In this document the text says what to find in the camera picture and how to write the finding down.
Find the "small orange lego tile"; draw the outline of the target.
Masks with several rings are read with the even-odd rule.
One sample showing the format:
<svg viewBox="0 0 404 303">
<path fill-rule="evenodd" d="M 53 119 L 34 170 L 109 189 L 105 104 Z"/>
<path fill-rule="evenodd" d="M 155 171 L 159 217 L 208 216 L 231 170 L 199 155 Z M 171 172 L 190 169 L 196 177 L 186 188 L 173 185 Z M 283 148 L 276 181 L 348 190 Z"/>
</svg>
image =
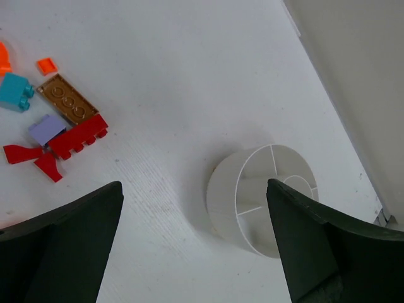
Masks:
<svg viewBox="0 0 404 303">
<path fill-rule="evenodd" d="M 52 60 L 51 57 L 46 57 L 43 59 L 40 59 L 36 62 L 37 68 L 39 69 L 40 73 L 43 76 L 46 76 L 51 73 L 56 73 L 58 72 L 58 68 L 56 63 Z"/>
</svg>

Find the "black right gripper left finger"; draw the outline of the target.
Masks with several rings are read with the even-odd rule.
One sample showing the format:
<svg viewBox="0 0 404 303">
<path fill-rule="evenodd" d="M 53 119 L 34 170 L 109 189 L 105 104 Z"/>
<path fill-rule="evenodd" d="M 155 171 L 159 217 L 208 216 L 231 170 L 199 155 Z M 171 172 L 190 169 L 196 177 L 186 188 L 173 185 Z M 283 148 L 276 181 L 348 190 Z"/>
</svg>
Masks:
<svg viewBox="0 0 404 303">
<path fill-rule="evenodd" d="M 1 229 L 1 302 L 96 302 L 123 205 L 114 181 Z"/>
</svg>

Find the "tan lego plate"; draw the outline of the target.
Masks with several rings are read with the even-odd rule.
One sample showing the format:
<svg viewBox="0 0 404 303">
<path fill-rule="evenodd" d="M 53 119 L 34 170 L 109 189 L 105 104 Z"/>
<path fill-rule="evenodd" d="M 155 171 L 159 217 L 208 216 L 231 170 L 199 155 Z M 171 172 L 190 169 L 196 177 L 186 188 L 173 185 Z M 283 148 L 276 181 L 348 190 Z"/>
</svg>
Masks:
<svg viewBox="0 0 404 303">
<path fill-rule="evenodd" d="M 74 125 L 79 125 L 99 113 L 98 109 L 60 74 L 39 85 L 36 91 Z"/>
</svg>

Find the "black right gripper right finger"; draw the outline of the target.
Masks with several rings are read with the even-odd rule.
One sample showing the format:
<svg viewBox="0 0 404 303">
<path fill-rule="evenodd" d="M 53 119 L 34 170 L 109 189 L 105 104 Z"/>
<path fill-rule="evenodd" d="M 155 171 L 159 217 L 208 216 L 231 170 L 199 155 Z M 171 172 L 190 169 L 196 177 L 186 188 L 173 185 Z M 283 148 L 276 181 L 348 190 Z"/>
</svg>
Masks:
<svg viewBox="0 0 404 303">
<path fill-rule="evenodd" d="M 292 302 L 403 302 L 403 232 L 270 179 L 269 214 Z"/>
</svg>

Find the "orange curved lego piece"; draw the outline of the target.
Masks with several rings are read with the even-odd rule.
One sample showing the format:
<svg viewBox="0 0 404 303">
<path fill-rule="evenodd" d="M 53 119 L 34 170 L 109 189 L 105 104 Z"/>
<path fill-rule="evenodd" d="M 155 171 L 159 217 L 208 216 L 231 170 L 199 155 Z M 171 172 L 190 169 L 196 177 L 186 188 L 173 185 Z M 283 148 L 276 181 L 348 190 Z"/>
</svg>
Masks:
<svg viewBox="0 0 404 303">
<path fill-rule="evenodd" d="M 0 42 L 0 76 L 3 77 L 6 73 L 12 73 L 13 69 L 9 61 L 9 54 L 6 46 Z"/>
</svg>

